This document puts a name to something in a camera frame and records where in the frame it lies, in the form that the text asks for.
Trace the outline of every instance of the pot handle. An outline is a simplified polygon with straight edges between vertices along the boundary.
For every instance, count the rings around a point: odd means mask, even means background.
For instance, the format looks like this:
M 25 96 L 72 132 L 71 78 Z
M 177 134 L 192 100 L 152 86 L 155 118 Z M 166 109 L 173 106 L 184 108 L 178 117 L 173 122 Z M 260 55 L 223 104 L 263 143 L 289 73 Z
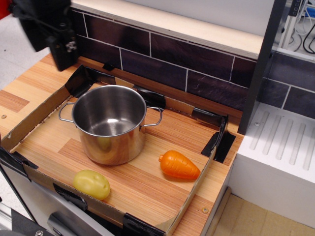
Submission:
M 63 108 L 65 108 L 65 106 L 67 106 L 67 105 L 73 105 L 73 104 L 74 104 L 74 102 L 68 102 L 68 103 L 64 104 L 64 105 L 60 108 L 60 110 L 59 110 L 59 119 L 60 119 L 60 120 L 74 123 L 73 120 L 61 118 L 61 111 L 63 110 Z
M 155 126 L 155 125 L 158 125 L 161 122 L 161 120 L 162 120 L 162 109 L 160 107 L 147 107 L 147 108 L 151 108 L 151 109 L 159 111 L 160 118 L 159 118 L 158 122 L 155 123 L 155 124 L 144 124 L 144 125 L 141 125 L 140 127 Z

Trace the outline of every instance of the wood grain surface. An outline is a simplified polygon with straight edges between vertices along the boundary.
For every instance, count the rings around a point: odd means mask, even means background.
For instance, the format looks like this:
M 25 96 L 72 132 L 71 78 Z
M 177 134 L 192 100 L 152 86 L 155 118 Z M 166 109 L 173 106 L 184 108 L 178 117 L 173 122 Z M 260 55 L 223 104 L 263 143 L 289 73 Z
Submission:
M 0 97 L 4 95 L 0 98 L 0 116 L 5 115 L 5 118 L 0 119 L 1 136 L 8 134 L 25 116 L 61 88 L 84 60 L 80 59 L 78 64 L 58 72 L 51 55 L 48 55 L 4 88 L 0 93 Z M 65 109 L 63 114 L 70 116 L 70 109 Z M 146 123 L 155 123 L 158 118 L 158 112 L 148 109 Z M 145 147 L 138 157 L 126 164 L 108 167 L 94 163 L 84 154 L 75 125 L 59 120 L 56 111 L 15 150 L 38 165 L 40 172 L 69 186 L 72 186 L 73 177 L 79 170 L 93 169 L 100 172 L 111 184 L 111 193 L 104 200 L 105 203 L 162 227 L 177 215 L 194 181 L 165 176 L 159 168 L 159 155 L 170 149 L 177 150 L 202 170 L 208 158 L 200 153 L 215 130 L 166 109 L 161 123 L 147 127 L 146 133 Z M 237 135 L 223 164 L 212 162 L 202 186 L 173 235 L 197 236 L 203 231 L 241 140 L 242 136 Z

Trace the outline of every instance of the stainless steel pot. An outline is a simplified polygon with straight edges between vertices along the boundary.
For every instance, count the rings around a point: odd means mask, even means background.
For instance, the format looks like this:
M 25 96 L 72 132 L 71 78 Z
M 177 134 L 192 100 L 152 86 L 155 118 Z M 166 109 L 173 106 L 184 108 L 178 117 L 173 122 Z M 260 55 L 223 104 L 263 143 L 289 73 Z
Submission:
M 73 104 L 73 120 L 61 118 L 63 108 L 69 104 Z M 147 108 L 160 112 L 157 123 L 144 124 Z M 91 160 L 120 165 L 141 152 L 145 127 L 158 125 L 162 110 L 147 107 L 142 96 L 131 88 L 107 85 L 86 92 L 75 103 L 64 104 L 59 119 L 76 125 L 84 152 Z

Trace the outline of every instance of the floor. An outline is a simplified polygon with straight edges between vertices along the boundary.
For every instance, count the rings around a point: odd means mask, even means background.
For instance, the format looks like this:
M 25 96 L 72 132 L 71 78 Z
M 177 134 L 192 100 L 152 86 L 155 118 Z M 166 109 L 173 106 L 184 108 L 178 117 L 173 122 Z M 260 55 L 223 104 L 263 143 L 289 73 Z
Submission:
M 19 20 L 11 15 L 0 20 L 0 89 L 19 77 L 49 53 L 45 48 L 35 52 Z M 0 173 L 0 197 L 6 206 L 28 217 L 27 212 Z
M 206 236 L 313 236 L 315 229 L 247 202 L 227 189 Z

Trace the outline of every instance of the white wall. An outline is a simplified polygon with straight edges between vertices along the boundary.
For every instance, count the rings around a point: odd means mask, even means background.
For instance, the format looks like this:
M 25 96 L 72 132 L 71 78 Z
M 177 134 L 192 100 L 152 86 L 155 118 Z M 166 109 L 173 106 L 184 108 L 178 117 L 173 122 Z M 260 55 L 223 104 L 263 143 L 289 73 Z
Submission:
M 274 0 L 126 0 L 264 36 Z

